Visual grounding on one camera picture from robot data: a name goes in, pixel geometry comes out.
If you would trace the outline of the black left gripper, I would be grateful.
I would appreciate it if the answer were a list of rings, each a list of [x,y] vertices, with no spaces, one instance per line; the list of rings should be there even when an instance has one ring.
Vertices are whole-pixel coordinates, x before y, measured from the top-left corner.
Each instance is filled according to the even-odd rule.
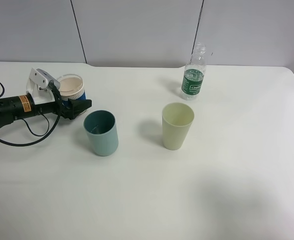
[[[85,112],[87,109],[92,107],[92,100],[73,100],[69,99],[68,104],[69,108],[64,106],[62,103],[59,104],[57,101],[35,104],[31,95],[20,95],[18,96],[19,103],[22,107],[18,108],[18,118],[26,119],[35,116],[39,116],[41,114],[60,114],[61,117],[69,120],[73,120],[78,117],[80,114]]]

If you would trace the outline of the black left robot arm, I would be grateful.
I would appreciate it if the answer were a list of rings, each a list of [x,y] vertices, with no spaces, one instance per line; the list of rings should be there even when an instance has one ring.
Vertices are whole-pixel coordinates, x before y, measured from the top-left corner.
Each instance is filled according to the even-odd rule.
[[[69,99],[67,106],[62,105],[61,117],[69,120],[92,106],[90,99]],[[35,104],[30,94],[0,98],[0,128],[16,120],[31,118],[40,114],[58,114],[58,103],[55,101]]]

